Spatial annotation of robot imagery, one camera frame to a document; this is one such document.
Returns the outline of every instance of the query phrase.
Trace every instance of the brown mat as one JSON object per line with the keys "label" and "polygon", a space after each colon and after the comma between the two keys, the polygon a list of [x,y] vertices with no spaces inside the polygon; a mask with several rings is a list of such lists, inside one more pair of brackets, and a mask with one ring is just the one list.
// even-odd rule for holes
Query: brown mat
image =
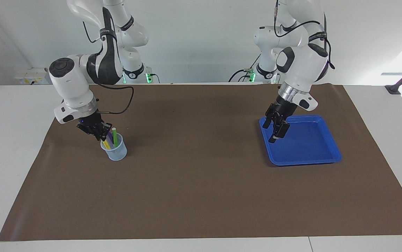
{"label": "brown mat", "polygon": [[[127,91],[92,86],[101,110]],[[276,167],[258,120],[275,85],[136,86],[104,116],[128,156],[53,122],[0,241],[402,235],[402,188],[342,86],[314,86],[343,160]],[[297,113],[306,113],[299,109]]]}

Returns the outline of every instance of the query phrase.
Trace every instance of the black cable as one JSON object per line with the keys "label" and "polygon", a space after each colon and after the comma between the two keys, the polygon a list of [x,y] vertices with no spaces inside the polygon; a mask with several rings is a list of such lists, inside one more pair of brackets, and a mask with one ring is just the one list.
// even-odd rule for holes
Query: black cable
{"label": "black cable", "polygon": [[329,61],[327,62],[330,66],[331,69],[335,70],[335,66],[331,62],[331,57],[332,57],[332,46],[330,45],[329,40],[326,38],[326,43],[329,45]]}
{"label": "black cable", "polygon": [[[327,16],[324,13],[324,32],[327,33]],[[327,49],[327,40],[324,39],[324,49]]]}
{"label": "black cable", "polygon": [[132,98],[134,97],[134,88],[132,86],[122,86],[122,87],[111,87],[111,86],[105,86],[103,84],[98,84],[99,86],[106,88],[106,89],[111,89],[111,90],[120,90],[120,89],[131,89],[131,98],[129,99],[128,105],[126,106],[126,108],[122,111],[122,112],[99,112],[100,114],[111,114],[111,115],[120,115],[125,113],[129,106],[131,105],[132,102]]}
{"label": "black cable", "polygon": [[239,73],[244,72],[244,71],[245,71],[244,69],[241,69],[241,70],[238,70],[237,72],[235,72],[235,73],[232,75],[232,77],[230,77],[230,79],[229,79],[228,82],[230,82],[236,75],[238,75]]}
{"label": "black cable", "polygon": [[292,32],[292,31],[294,31],[295,29],[297,29],[297,28],[299,28],[299,27],[301,27],[301,26],[304,26],[304,25],[306,25],[306,24],[314,23],[314,24],[321,25],[321,23],[318,22],[318,21],[307,21],[307,22],[303,22],[302,24],[300,24],[300,25],[298,25],[298,26],[295,26],[293,29],[291,29],[290,31],[288,31],[288,32],[285,33],[284,35],[279,36],[279,35],[277,35],[277,32],[276,32],[276,21],[277,21],[278,8],[279,8],[279,0],[276,0],[276,7],[275,7],[275,9],[274,9],[274,34],[275,34],[278,38],[285,37],[285,36],[288,35],[290,32]]}
{"label": "black cable", "polygon": [[280,79],[282,78],[282,75],[281,75],[281,74],[278,74],[278,76],[279,76],[279,80],[276,82],[276,84],[279,84]]}
{"label": "black cable", "polygon": [[151,76],[156,76],[156,77],[158,77],[159,84],[161,83],[161,79],[159,79],[159,75],[157,75],[157,74],[155,74],[155,73],[152,73]]}
{"label": "black cable", "polygon": [[86,23],[83,21],[83,25],[84,25],[84,30],[86,31],[86,36],[88,37],[89,42],[91,42],[92,44],[97,42],[99,39],[96,39],[94,41],[92,41],[89,37],[89,33],[88,33],[88,29],[86,28]]}
{"label": "black cable", "polygon": [[252,69],[254,67],[254,65],[257,63],[258,59],[260,58],[262,54],[260,53],[257,57],[257,59],[255,60],[255,62],[251,65],[250,69]]}
{"label": "black cable", "polygon": [[246,79],[246,75],[240,77],[240,78],[238,79],[238,82],[240,82],[241,78],[243,78],[243,81],[244,81],[244,80]]}
{"label": "black cable", "polygon": [[303,22],[302,24],[300,24],[300,25],[298,25],[298,26],[295,26],[292,30],[288,31],[288,32],[285,33],[284,35],[279,36],[279,35],[277,34],[277,32],[276,32],[276,19],[274,19],[274,34],[275,34],[278,38],[285,37],[286,35],[288,35],[288,34],[291,33],[292,31],[294,31],[295,29],[297,29],[297,28],[299,28],[299,27],[301,27],[301,26],[304,26],[304,25],[306,25],[306,24],[311,24],[311,23],[321,25],[321,23],[318,22],[318,21],[307,21],[307,22]]}

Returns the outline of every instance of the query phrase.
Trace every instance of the plastic tray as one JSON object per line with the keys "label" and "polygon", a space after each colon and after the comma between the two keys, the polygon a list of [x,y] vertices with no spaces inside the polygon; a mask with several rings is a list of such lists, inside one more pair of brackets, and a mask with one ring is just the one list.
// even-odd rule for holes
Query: plastic tray
{"label": "plastic tray", "polygon": [[299,166],[329,164],[342,160],[340,150],[330,133],[324,119],[318,115],[291,116],[286,120],[290,129],[283,139],[269,143],[273,134],[273,124],[268,129],[262,126],[265,118],[260,119],[263,140],[268,156],[277,166]]}

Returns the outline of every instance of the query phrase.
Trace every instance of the white table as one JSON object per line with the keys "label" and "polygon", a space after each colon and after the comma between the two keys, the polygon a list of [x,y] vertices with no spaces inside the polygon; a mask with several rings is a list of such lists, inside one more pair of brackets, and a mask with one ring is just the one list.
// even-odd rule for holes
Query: white table
{"label": "white table", "polygon": [[[380,86],[347,86],[346,90],[402,185],[402,98],[388,94]],[[53,86],[0,86],[0,231],[54,119],[53,108],[60,101]],[[0,243],[0,251],[311,252],[312,249],[314,252],[401,251],[402,236]]]}

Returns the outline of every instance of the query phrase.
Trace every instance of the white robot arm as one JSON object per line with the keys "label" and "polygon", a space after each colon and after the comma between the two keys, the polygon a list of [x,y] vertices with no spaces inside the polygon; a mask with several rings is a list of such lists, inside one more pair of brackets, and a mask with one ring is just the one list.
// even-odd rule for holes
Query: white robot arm
{"label": "white robot arm", "polygon": [[[270,83],[278,73],[284,77],[276,102],[270,105],[264,128],[273,122],[274,143],[283,138],[298,106],[314,110],[318,102],[309,94],[311,86],[326,75],[330,63],[326,50],[327,33],[325,15],[320,0],[278,0],[275,8],[275,25],[260,27],[254,35],[262,50],[262,60],[256,66],[256,80]],[[284,48],[277,58],[273,50]]]}
{"label": "white robot arm", "polygon": [[148,43],[148,33],[127,10],[124,0],[103,0],[112,14],[118,37],[119,56],[127,83],[150,83],[151,68],[147,67],[135,47]]}
{"label": "white robot arm", "polygon": [[[68,0],[67,3],[73,14],[99,27],[102,49],[95,54],[58,59],[50,65],[50,78],[63,98],[62,104],[54,110],[55,117],[60,123],[78,119],[78,128],[94,135],[97,140],[105,140],[112,125],[102,120],[98,100],[88,83],[101,86],[116,84],[124,72],[118,41],[121,40],[123,46],[144,45],[148,36],[142,26],[134,24],[122,0],[104,0],[104,5],[101,0]],[[122,27],[115,24],[115,20],[122,22],[126,19],[128,21]]]}

